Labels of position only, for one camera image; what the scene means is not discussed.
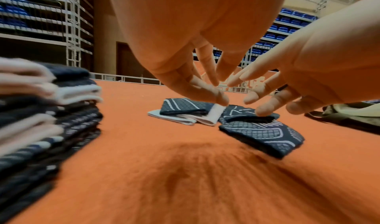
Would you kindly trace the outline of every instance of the orange table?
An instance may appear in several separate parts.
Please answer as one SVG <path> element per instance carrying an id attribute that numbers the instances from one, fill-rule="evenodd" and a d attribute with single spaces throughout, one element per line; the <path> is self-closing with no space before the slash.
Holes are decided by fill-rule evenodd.
<path id="1" fill-rule="evenodd" d="M 380 136 L 282 108 L 279 121 L 306 141 L 280 161 L 218 127 L 148 117 L 179 97 L 166 87 L 98 83 L 101 137 L 10 223 L 380 223 Z M 245 95 L 228 96 L 242 104 Z"/>

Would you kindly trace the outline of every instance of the white shelving unit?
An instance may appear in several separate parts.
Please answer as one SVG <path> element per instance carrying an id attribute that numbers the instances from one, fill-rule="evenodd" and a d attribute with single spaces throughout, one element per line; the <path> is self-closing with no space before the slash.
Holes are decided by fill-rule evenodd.
<path id="1" fill-rule="evenodd" d="M 93 0 L 0 0 L 0 6 L 0 41 L 65 46 L 68 66 L 82 66 L 85 55 L 93 59 Z"/>
<path id="2" fill-rule="evenodd" d="M 313 2 L 316 4 L 315 19 L 317 19 L 320 11 L 326 7 L 328 0 L 307 0 L 307 1 Z M 349 5 L 358 0 L 333 0 L 333 1 L 338 1 L 338 2 Z M 288 29 L 288 31 L 290 30 L 297 31 L 314 21 L 314 19 L 305 18 L 303 16 L 294 15 L 292 13 L 293 11 L 291 11 L 290 13 L 284 13 L 284 11 L 281 11 L 278 15 L 278 18 L 273 22 L 273 25 L 277 26 L 278 28 L 285 27 Z M 282 18 L 290 18 L 290 21 L 288 22 L 282 21 Z M 286 38 L 290 36 L 293 32 L 285 32 L 285 31 L 280 31 L 280 30 L 268 29 L 264 37 L 260 39 L 259 43 L 261 43 L 261 45 L 258 45 L 259 43 L 253 45 L 247 51 L 245 57 L 240 62 L 239 66 L 241 66 L 242 68 L 246 67 L 248 64 L 253 62 L 256 59 L 256 57 L 259 57 L 261 54 L 265 53 L 266 51 L 271 50 L 277 44 L 281 43 L 282 40 L 277 39 L 279 36 L 280 38 Z M 274 35 L 275 38 L 274 39 L 268 38 L 267 36 L 268 34 Z M 193 53 L 193 56 L 194 56 L 194 60 L 198 60 L 196 53 Z M 216 62 L 218 61 L 220 56 L 221 56 L 221 50 L 214 48 L 214 57 L 215 57 Z"/>

